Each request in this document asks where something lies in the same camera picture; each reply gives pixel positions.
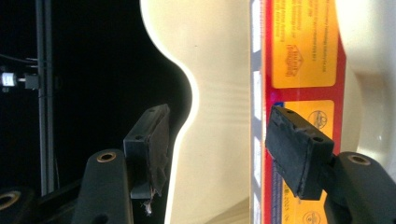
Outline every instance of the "bolt hole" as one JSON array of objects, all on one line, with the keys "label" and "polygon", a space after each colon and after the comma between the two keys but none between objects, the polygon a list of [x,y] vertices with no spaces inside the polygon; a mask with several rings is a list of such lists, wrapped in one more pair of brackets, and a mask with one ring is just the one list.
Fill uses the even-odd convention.
[{"label": "bolt hole", "polygon": [[357,163],[359,165],[370,165],[370,161],[368,161],[367,159],[363,158],[362,156],[358,156],[358,155],[350,155],[348,156],[349,160]]},{"label": "bolt hole", "polygon": [[0,211],[10,207],[20,198],[20,196],[21,193],[15,190],[0,195]]},{"label": "bolt hole", "polygon": [[323,138],[320,137],[314,137],[313,139],[317,142],[323,142]]},{"label": "bolt hole", "polygon": [[93,219],[92,224],[106,224],[107,222],[108,216],[101,214]]},{"label": "bolt hole", "polygon": [[114,152],[106,152],[104,154],[99,155],[97,158],[99,162],[108,162],[116,159],[116,153]]},{"label": "bolt hole", "polygon": [[110,160],[112,157],[113,157],[112,155],[106,154],[106,155],[102,156],[101,159],[104,160],[104,161],[108,161],[108,160]]},{"label": "bolt hole", "polygon": [[5,197],[0,198],[0,205],[10,203],[11,200],[12,200],[12,197],[9,195],[6,195]]}]

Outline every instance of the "white surface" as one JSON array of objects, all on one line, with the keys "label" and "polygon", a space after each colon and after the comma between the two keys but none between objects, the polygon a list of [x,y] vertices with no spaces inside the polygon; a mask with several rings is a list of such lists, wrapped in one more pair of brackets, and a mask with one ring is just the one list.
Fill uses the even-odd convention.
[{"label": "white surface", "polygon": [[249,2],[141,0],[154,45],[186,74],[165,223],[248,223]]},{"label": "white surface", "polygon": [[251,46],[253,47],[253,52],[257,52],[262,49],[262,18],[260,14],[261,6],[262,2],[260,0],[255,0],[251,4],[251,25],[253,30]]},{"label": "white surface", "polygon": [[253,224],[261,224],[262,223],[262,208],[260,206],[260,201],[256,194],[254,194],[253,199],[253,206],[254,206],[254,220]]},{"label": "white surface", "polygon": [[253,72],[253,94],[254,117],[262,120],[262,75],[260,71]]},{"label": "white surface", "polygon": [[262,144],[257,137],[254,137],[254,178],[257,185],[262,185]]},{"label": "white surface", "polygon": [[361,91],[358,80],[346,64],[341,151],[356,151],[361,136]]},{"label": "white surface", "polygon": [[378,160],[396,180],[396,1],[338,0],[336,5],[347,63],[361,94],[361,108],[353,108],[361,109],[357,151]]},{"label": "white surface", "polygon": [[2,84],[5,87],[13,87],[15,86],[15,81],[14,81],[14,76],[15,74],[13,73],[3,73],[2,74]]}]

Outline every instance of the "yellow label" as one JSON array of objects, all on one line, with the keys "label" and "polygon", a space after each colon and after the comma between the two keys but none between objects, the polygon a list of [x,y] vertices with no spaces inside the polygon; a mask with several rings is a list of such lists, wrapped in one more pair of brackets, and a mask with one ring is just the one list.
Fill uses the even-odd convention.
[{"label": "yellow label", "polygon": [[[284,106],[300,114],[332,138],[333,101],[285,102]],[[326,193],[323,191],[320,201],[301,201],[294,198],[293,193],[283,181],[282,224],[326,224],[326,214],[323,208],[325,199]]]},{"label": "yellow label", "polygon": [[274,0],[274,88],[335,84],[338,26],[334,0]]}]

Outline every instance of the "white curved object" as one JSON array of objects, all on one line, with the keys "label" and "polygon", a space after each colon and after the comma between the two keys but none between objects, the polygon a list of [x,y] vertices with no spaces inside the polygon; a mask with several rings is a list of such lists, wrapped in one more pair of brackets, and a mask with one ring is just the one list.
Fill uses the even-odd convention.
[{"label": "white curved object", "polygon": [[396,2],[338,0],[336,8],[346,60],[361,92],[357,151],[379,161],[396,180]]},{"label": "white curved object", "polygon": [[248,223],[248,2],[140,4],[154,45],[184,71],[192,90],[174,147],[165,223]]}]

